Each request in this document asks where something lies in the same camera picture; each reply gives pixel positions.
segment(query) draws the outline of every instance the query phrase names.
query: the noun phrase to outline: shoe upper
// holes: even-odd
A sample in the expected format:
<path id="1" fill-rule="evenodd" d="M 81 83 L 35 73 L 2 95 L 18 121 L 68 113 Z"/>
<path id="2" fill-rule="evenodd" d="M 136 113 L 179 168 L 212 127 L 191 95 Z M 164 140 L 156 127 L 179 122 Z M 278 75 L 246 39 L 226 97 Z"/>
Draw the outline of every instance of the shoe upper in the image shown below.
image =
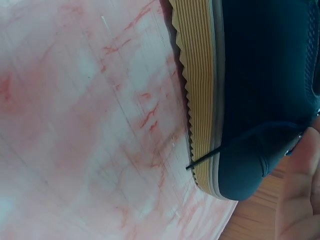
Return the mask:
<path id="1" fill-rule="evenodd" d="M 222 0 L 225 110 L 222 144 L 259 124 L 306 124 L 319 105 L 317 0 Z M 220 193 L 250 197 L 295 145 L 297 130 L 255 134 L 220 153 Z"/>

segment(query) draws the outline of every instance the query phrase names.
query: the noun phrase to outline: beige sole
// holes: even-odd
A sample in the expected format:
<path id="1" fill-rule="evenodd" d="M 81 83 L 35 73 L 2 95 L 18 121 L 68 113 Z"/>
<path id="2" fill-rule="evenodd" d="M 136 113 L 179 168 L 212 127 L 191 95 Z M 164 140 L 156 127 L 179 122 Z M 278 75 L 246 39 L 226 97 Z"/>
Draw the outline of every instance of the beige sole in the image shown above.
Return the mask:
<path id="1" fill-rule="evenodd" d="M 180 61 L 184 66 L 182 74 L 186 79 L 191 161 L 196 161 L 220 145 L 223 127 L 223 117 L 217 118 L 218 113 L 223 116 L 223 104 L 217 110 L 215 99 L 217 39 L 214 34 L 212 0 L 169 1 L 173 7 L 172 24 L 177 30 L 176 43 L 181 50 Z M 219 156 L 215 156 L 214 159 L 197 165 L 192 173 L 199 188 L 210 195 L 224 199 L 218 187 L 218 167 Z"/>

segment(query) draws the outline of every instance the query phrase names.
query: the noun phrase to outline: ridged sole edge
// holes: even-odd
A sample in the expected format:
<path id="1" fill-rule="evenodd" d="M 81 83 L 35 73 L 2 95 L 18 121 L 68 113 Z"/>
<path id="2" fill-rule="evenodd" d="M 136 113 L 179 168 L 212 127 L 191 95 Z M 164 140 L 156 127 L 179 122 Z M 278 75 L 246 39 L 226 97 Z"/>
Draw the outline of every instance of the ridged sole edge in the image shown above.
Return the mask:
<path id="1" fill-rule="evenodd" d="M 172 25 L 177 30 L 176 44 L 184 66 L 185 89 L 189 107 L 191 161 L 212 149 L 214 121 L 214 40 L 210 0 L 169 0 Z M 196 184 L 206 193 L 212 192 L 212 161 L 205 161 L 193 170 Z"/>

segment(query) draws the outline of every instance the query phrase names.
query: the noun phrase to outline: wooden floor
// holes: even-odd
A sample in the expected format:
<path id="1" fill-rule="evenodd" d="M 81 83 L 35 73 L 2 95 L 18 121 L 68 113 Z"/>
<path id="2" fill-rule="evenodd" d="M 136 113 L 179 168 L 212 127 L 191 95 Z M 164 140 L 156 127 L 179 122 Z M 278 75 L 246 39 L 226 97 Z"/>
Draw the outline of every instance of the wooden floor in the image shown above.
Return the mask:
<path id="1" fill-rule="evenodd" d="M 221 240 L 274 240 L 275 214 L 288 158 L 266 177 L 254 196 L 239 202 Z"/>

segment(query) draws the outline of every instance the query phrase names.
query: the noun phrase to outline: shoelace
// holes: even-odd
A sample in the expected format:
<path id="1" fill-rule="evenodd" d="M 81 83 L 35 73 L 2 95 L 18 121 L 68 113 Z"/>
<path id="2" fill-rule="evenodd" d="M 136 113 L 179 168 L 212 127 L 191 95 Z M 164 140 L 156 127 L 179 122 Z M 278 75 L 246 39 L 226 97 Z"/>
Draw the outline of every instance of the shoelace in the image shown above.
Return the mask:
<path id="1" fill-rule="evenodd" d="M 226 142 L 226 143 L 222 144 L 221 146 L 217 147 L 216 149 L 208 152 L 203 157 L 200 157 L 198 160 L 192 162 L 185 169 L 186 170 L 193 169 L 195 166 L 203 163 L 204 161 L 208 160 L 209 158 L 213 157 L 214 155 L 217 155 L 221 151 L 226 150 L 231 145 L 239 143 L 243 140 L 246 140 L 247 138 L 251 137 L 254 134 L 259 134 L 263 131 L 270 130 L 270 129 L 277 129 L 277 128 L 296 130 L 296 131 L 303 133 L 309 126 L 310 126 L 309 123 L 306 125 L 302 125 L 302 124 L 295 124 L 295 123 L 287 122 L 287 121 L 270 121 L 270 122 L 262 123 L 258 126 L 255 126 L 251 129 L 249 129 L 248 131 L 242 133 L 240 136 L 235 137 L 231 141 Z"/>

